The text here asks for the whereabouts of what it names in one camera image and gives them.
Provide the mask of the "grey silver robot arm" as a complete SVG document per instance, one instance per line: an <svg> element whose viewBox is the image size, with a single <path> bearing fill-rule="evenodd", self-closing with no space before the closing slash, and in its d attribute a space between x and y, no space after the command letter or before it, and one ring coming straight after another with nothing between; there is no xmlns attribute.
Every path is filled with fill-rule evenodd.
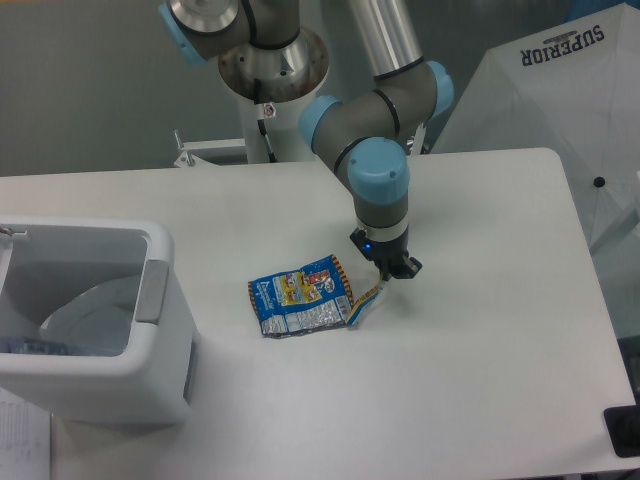
<svg viewBox="0 0 640 480"><path fill-rule="evenodd" d="M351 239L383 279L411 279L409 167L404 140L452 103L446 69L424 58L402 1L349 5L375 86L344 102L320 95L325 44L296 1L164 1L159 14L191 64L215 60L243 113L254 163L319 158L351 193Z"/></svg>

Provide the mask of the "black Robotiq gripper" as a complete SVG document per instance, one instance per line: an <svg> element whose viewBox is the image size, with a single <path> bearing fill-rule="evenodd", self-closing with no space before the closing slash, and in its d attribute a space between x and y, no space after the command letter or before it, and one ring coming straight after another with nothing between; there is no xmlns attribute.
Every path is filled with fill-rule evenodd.
<svg viewBox="0 0 640 480"><path fill-rule="evenodd" d="M408 256L407 233L390 241L377 242L367 238L364 230L356 228L350 234L350 240L365 259L382 271L384 280L413 279L423 267L415 257Z"/></svg>

